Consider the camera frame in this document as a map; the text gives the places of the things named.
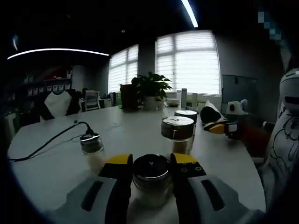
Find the glass shaker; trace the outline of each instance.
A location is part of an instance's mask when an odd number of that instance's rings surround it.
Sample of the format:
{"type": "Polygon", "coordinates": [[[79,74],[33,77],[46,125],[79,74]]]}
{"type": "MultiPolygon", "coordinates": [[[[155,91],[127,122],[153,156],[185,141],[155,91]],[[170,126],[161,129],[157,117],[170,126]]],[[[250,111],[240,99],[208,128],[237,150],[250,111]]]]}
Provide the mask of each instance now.
{"type": "Polygon", "coordinates": [[[133,164],[133,182],[138,202],[148,208],[164,205],[172,193],[169,161],[161,155],[147,154],[133,164]]]}
{"type": "Polygon", "coordinates": [[[174,112],[174,116],[181,116],[186,118],[191,118],[194,121],[193,137],[192,137],[192,146],[195,138],[196,123],[197,123],[197,112],[190,110],[177,110],[174,112]]]}
{"type": "Polygon", "coordinates": [[[80,143],[90,170],[98,175],[105,164],[100,154],[104,147],[99,134],[84,134],[80,137],[80,143]]]}
{"type": "Polygon", "coordinates": [[[170,153],[188,154],[192,148],[194,121],[186,117],[162,119],[161,134],[165,137],[163,150],[170,153]]]}

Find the bottle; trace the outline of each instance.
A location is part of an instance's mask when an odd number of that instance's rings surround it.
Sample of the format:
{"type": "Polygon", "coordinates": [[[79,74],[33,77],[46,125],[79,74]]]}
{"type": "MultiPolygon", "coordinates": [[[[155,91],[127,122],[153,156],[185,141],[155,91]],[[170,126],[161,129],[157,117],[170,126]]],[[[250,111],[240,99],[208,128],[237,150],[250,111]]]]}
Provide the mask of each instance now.
{"type": "Polygon", "coordinates": [[[185,109],[187,106],[187,89],[182,89],[181,108],[185,109]]]}
{"type": "Polygon", "coordinates": [[[177,90],[177,99],[179,99],[179,101],[181,101],[181,99],[182,99],[182,91],[181,90],[177,90]]]}
{"type": "Polygon", "coordinates": [[[192,107],[197,109],[197,93],[192,93],[192,107]]]}

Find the white table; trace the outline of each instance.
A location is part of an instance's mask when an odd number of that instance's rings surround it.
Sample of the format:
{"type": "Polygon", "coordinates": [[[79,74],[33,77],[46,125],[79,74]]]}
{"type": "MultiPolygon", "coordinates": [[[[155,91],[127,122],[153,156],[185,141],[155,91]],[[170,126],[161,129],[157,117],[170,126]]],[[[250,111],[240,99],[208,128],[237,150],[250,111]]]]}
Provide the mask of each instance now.
{"type": "MultiPolygon", "coordinates": [[[[75,120],[87,122],[100,134],[104,144],[104,156],[131,153],[136,159],[144,154],[167,154],[163,150],[160,134],[161,119],[173,116],[175,109],[162,112],[124,113],[118,107],[110,107],[43,123],[23,127],[10,145],[10,158],[20,158],[38,149],[47,140],[71,126],[75,120]]],[[[51,142],[39,156],[12,163],[13,171],[21,187],[40,210],[53,210],[65,203],[66,195],[90,174],[82,154],[79,139],[64,142],[83,134],[85,125],[79,125],[51,142]]],[[[224,135],[202,130],[198,119],[192,155],[198,159],[208,175],[216,175],[235,189],[239,200],[250,209],[265,211],[263,187],[246,148],[224,135]]],[[[135,190],[132,188],[132,200],[135,190]]],[[[134,203],[128,210],[129,223],[178,223],[175,199],[172,198],[159,210],[140,210],[134,203]]]]}

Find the led light strip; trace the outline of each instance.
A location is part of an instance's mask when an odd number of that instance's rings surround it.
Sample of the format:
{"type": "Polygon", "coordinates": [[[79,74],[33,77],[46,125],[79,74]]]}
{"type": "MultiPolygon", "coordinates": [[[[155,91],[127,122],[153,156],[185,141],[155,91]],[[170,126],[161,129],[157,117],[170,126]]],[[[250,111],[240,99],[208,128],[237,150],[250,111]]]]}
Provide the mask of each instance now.
{"type": "Polygon", "coordinates": [[[78,50],[78,49],[68,49],[68,48],[45,48],[45,49],[36,49],[36,50],[28,50],[24,51],[15,55],[9,56],[7,59],[11,59],[13,57],[19,56],[19,55],[24,55],[32,52],[38,52],[38,51],[47,51],[47,50],[66,50],[66,51],[78,51],[78,52],[85,52],[85,53],[92,53],[92,54],[97,54],[97,55],[104,55],[104,56],[109,56],[109,54],[104,54],[100,52],[95,52],[95,51],[90,51],[90,50],[78,50]]]}
{"type": "Polygon", "coordinates": [[[187,13],[189,14],[189,17],[190,17],[190,19],[191,19],[191,22],[192,22],[193,26],[194,26],[195,28],[198,27],[196,18],[195,18],[195,16],[194,16],[194,13],[193,13],[193,11],[192,11],[192,8],[191,8],[191,6],[190,6],[188,0],[182,0],[182,3],[183,3],[183,5],[184,5],[184,7],[186,8],[187,13]]]}

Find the metal jar lid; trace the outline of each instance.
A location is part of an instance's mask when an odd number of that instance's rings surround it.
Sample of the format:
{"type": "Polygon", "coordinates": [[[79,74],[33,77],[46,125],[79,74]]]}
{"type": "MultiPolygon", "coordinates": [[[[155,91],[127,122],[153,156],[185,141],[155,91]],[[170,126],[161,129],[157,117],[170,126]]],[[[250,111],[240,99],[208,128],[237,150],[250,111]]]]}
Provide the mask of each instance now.
{"type": "Polygon", "coordinates": [[[162,119],[161,134],[172,140],[185,140],[193,136],[194,121],[186,117],[167,117],[162,119]]]}
{"type": "Polygon", "coordinates": [[[170,176],[169,162],[162,155],[143,155],[134,161],[133,175],[140,188],[165,186],[170,176]]]}
{"type": "Polygon", "coordinates": [[[86,153],[95,153],[102,147],[101,139],[99,134],[84,134],[80,137],[80,143],[82,145],[82,150],[86,153]]]}
{"type": "Polygon", "coordinates": [[[174,112],[174,116],[182,116],[182,117],[191,118],[195,124],[197,122],[197,113],[195,111],[177,110],[174,112]]]}

